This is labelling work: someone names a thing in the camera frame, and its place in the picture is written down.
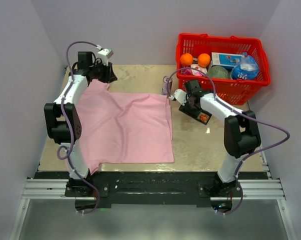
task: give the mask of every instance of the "silver can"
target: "silver can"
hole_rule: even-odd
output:
[[[167,96],[167,90],[171,92],[173,79],[170,76],[164,76],[162,80],[161,94]]]

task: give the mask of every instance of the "pink cloth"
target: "pink cloth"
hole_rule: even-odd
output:
[[[91,173],[101,163],[173,163],[171,106],[166,96],[108,92],[93,80],[76,110],[79,139]]]

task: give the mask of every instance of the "red plastic basket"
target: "red plastic basket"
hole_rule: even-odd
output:
[[[259,66],[259,73],[254,80],[212,79],[218,96],[229,104],[242,105],[254,96],[259,89],[270,84],[271,78],[267,57],[261,41],[256,38],[181,33],[176,47],[177,68],[183,67],[180,63],[180,57],[184,53],[190,53],[194,58],[197,58],[200,54],[211,55],[212,52],[227,54],[243,54],[246,52],[255,59]],[[203,76],[185,75],[178,72],[177,78],[179,89],[185,90],[184,83],[194,79],[199,80],[203,89],[213,89],[210,81]]]

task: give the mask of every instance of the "green round fruit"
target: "green round fruit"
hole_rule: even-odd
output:
[[[211,78],[216,78],[216,79],[230,78],[229,72],[222,66],[212,66],[211,68],[208,69],[207,75]]]

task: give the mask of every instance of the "orange fruit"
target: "orange fruit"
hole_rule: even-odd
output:
[[[184,53],[180,56],[180,64],[183,66],[190,66],[193,64],[193,56],[190,53]]]
[[[207,53],[202,53],[198,56],[198,65],[202,68],[206,68],[211,63],[211,56],[209,56]]]

